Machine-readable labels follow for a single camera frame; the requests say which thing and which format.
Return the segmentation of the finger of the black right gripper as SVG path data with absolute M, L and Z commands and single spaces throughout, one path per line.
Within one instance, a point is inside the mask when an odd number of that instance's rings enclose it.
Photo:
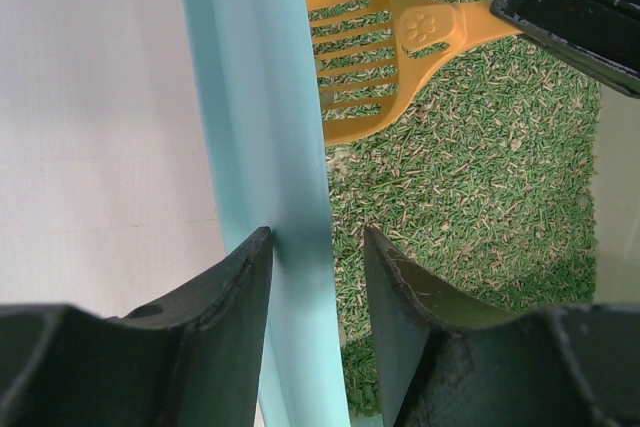
M 639 97 L 639 0 L 493 0 L 490 12 L 580 72 Z

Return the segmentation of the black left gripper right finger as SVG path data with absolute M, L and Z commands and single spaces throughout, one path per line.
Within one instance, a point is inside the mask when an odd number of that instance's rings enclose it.
M 511 313 L 364 234 L 379 399 L 387 426 L 635 426 L 639 307 Z

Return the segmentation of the yellow slotted litter scoop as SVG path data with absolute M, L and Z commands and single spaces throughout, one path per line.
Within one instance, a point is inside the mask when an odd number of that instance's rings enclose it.
M 390 126 L 448 61 L 519 32 L 489 1 L 306 2 L 328 145 Z

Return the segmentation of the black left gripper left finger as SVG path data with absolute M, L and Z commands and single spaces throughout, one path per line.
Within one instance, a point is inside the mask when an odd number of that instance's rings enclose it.
M 125 317 L 1 309 L 5 426 L 250 426 L 272 279 L 270 229 Z

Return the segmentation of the teal plastic litter box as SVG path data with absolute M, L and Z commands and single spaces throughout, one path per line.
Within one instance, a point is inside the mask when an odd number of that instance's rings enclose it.
M 305 0 L 183 0 L 224 244 L 274 260 L 259 401 L 269 426 L 346 426 L 331 209 Z

